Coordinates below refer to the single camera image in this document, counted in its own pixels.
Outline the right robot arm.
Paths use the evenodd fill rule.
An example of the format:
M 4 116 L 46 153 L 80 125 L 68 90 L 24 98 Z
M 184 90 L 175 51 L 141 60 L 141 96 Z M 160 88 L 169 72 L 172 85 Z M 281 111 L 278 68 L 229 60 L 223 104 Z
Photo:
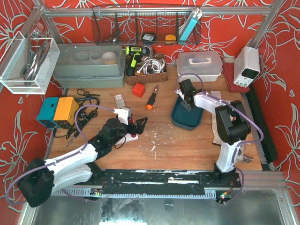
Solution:
M 222 141 L 216 166 L 222 173 L 231 172 L 234 170 L 239 144 L 251 133 L 243 103 L 239 100 L 225 101 L 202 89 L 197 90 L 189 79 L 180 82 L 179 87 L 175 92 L 186 103 L 215 115 L 217 133 Z

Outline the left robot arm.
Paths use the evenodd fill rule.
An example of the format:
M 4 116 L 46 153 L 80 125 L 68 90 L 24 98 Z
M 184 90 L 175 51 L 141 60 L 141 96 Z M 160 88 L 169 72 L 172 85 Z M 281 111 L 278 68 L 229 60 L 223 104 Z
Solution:
M 33 159 L 17 181 L 29 206 L 37 207 L 52 193 L 88 181 L 93 174 L 89 163 L 106 156 L 117 142 L 126 139 L 126 135 L 141 135 L 147 120 L 144 117 L 136 123 L 125 124 L 110 118 L 96 136 L 78 149 L 48 160 Z

